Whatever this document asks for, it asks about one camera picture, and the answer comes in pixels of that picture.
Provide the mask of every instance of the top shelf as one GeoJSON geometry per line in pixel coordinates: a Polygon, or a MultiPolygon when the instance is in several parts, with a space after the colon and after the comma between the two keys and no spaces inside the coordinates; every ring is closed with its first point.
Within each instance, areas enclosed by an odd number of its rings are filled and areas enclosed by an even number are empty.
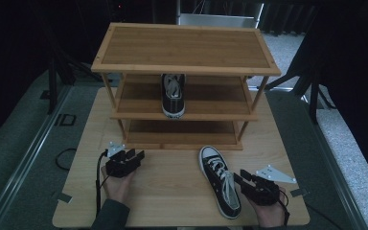
{"type": "Polygon", "coordinates": [[[111,23],[93,72],[280,76],[259,30],[111,23]]]}

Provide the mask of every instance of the sneaker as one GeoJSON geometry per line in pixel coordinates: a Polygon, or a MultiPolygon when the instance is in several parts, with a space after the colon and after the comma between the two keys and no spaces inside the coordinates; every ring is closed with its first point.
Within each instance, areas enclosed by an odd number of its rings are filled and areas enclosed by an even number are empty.
{"type": "Polygon", "coordinates": [[[168,118],[179,119],[184,114],[185,78],[184,74],[163,74],[161,76],[162,107],[168,118]]]}
{"type": "Polygon", "coordinates": [[[210,182],[220,213],[235,219],[241,212],[241,201],[235,189],[234,176],[228,171],[222,155],[213,147],[206,146],[199,152],[199,166],[210,182]]]}

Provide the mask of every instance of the dark sleeve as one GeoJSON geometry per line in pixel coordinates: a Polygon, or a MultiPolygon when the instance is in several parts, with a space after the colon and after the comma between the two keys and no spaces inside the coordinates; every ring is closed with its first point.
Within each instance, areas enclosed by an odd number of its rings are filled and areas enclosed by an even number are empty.
{"type": "Polygon", "coordinates": [[[286,227],[285,226],[271,227],[271,228],[259,227],[259,230],[286,230],[286,227]]]}
{"type": "Polygon", "coordinates": [[[107,199],[95,218],[91,230],[124,230],[129,211],[125,204],[107,199]]]}

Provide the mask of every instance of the shelf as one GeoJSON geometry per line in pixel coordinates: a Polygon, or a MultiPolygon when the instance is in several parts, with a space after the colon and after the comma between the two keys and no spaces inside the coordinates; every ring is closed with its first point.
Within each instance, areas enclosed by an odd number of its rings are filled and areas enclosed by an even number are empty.
{"type": "Polygon", "coordinates": [[[236,122],[126,121],[124,144],[142,150],[199,150],[212,145],[220,150],[242,150],[236,122]]]}
{"type": "MultiPolygon", "coordinates": [[[[160,75],[127,75],[115,95],[118,120],[169,120],[162,112],[160,75]]],[[[243,78],[187,76],[180,121],[256,121],[243,78]]]]}

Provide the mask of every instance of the person's left hand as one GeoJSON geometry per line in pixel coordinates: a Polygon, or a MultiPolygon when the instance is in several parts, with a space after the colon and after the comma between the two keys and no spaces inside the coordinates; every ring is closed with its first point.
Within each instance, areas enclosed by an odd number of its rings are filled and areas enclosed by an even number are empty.
{"type": "MultiPolygon", "coordinates": [[[[101,172],[103,173],[103,179],[106,179],[107,173],[105,166],[101,168],[101,172]]],[[[133,171],[123,178],[109,176],[103,183],[103,188],[105,190],[106,197],[125,204],[127,194],[129,192],[130,182],[135,173],[136,171],[133,171]]]]}

